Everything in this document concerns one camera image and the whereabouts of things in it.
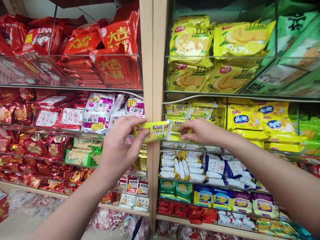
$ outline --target cookie image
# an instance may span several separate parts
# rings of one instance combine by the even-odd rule
[[[240,43],[247,43],[253,40],[254,35],[251,31],[246,31],[245,28],[236,28],[231,32],[231,37]]]

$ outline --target cracker package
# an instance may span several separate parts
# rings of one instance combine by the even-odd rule
[[[159,141],[162,139],[170,140],[172,122],[162,121],[162,122],[151,122],[140,124],[133,128],[133,136],[136,137],[138,133],[143,129],[150,129],[150,133],[147,135],[144,143]]]
[[[178,64],[170,65],[169,91],[200,92],[209,77],[208,68]]]
[[[259,65],[237,66],[232,62],[220,62],[209,71],[209,78],[202,92],[235,93],[253,77]]]
[[[260,56],[268,44],[276,22],[220,24],[214,31],[213,52],[215,56]]]
[[[210,58],[205,56],[209,55],[214,26],[215,23],[210,25],[209,16],[179,17],[171,29],[169,63],[211,67]]]

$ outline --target yellow snack package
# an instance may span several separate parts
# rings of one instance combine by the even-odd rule
[[[209,68],[171,63],[169,91],[200,92],[209,77]]]
[[[209,55],[214,27],[215,23],[210,25],[209,16],[178,18],[171,29],[168,63],[179,62],[202,68],[211,67],[212,61],[204,56]]]
[[[298,136],[291,133],[271,133],[268,141],[286,143],[286,144],[295,144],[295,143],[302,143],[304,140],[307,140],[307,139],[308,137]]]
[[[269,133],[264,131],[250,131],[250,130],[242,130],[242,129],[234,129],[233,133],[240,134],[244,138],[252,141],[261,141],[267,139],[269,137]]]
[[[228,108],[227,129],[263,130],[263,114]]]
[[[268,44],[276,21],[269,24],[230,23],[214,30],[213,52],[215,56],[254,56],[262,53]]]
[[[255,111],[264,116],[284,117],[288,115],[289,102],[259,102],[255,103]]]
[[[263,117],[263,129],[269,133],[296,134],[290,118]]]
[[[136,137],[141,130],[147,128],[150,129],[150,133],[147,135],[144,143],[159,141],[162,139],[170,140],[172,128],[172,122],[170,120],[139,124],[137,127],[133,128],[133,136]]]
[[[202,92],[235,93],[254,77],[258,67],[257,64],[239,67],[232,62],[218,62],[209,71]]]
[[[275,150],[275,151],[296,152],[296,153],[302,152],[305,149],[305,147],[300,144],[286,144],[286,143],[275,143],[275,142],[265,143],[264,148]]]
[[[187,120],[189,105],[187,102],[171,103],[166,105],[167,116]]]

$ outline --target shelf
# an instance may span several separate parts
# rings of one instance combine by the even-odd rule
[[[3,188],[8,188],[8,189],[9,188],[11,188],[11,189],[12,188],[17,188],[19,190],[34,192],[34,193],[47,195],[47,196],[51,196],[51,197],[56,197],[56,198],[61,198],[61,199],[67,199],[69,197],[67,195],[63,195],[63,194],[60,194],[60,193],[55,193],[55,192],[35,189],[35,188],[27,187],[27,186],[17,185],[17,184],[14,184],[14,183],[7,183],[7,182],[0,181],[0,189],[2,187]],[[127,213],[130,213],[130,214],[136,214],[136,215],[140,215],[140,216],[144,216],[144,217],[149,217],[150,216],[150,213],[148,213],[148,212],[140,212],[140,211],[135,211],[135,210],[132,210],[132,209],[120,208],[120,207],[118,207],[118,202],[115,202],[113,204],[101,204],[101,203],[99,203],[98,207],[111,209],[111,210],[117,210],[117,211],[121,211],[121,212],[127,212]]]
[[[247,230],[242,230],[242,229],[238,229],[238,228],[226,227],[226,226],[215,225],[215,224],[208,224],[208,223],[202,223],[201,225],[191,224],[188,219],[176,218],[176,217],[165,216],[165,215],[160,215],[160,214],[156,215],[156,219],[162,220],[162,221],[174,222],[174,223],[178,223],[181,225],[190,226],[190,227],[194,227],[194,228],[205,229],[205,230],[213,231],[213,232],[232,234],[232,235],[236,235],[236,236],[243,237],[243,238],[249,238],[249,239],[257,239],[257,240],[281,240],[281,239],[283,239],[283,238],[271,237],[271,236],[267,236],[264,234],[251,232],[251,231],[247,231]]]

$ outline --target green snack package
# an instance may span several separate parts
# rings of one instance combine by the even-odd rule
[[[176,196],[188,201],[192,201],[193,185],[190,183],[177,182]]]
[[[292,46],[285,52],[279,64],[313,71],[320,66],[320,14],[314,17]]]
[[[305,140],[301,145],[305,146],[302,151],[304,154],[318,155],[320,152],[320,141]]]
[[[176,181],[168,181],[160,179],[160,192],[175,194],[176,192]]]
[[[170,199],[170,200],[176,200],[175,195],[168,194],[168,193],[160,193],[160,198]]]

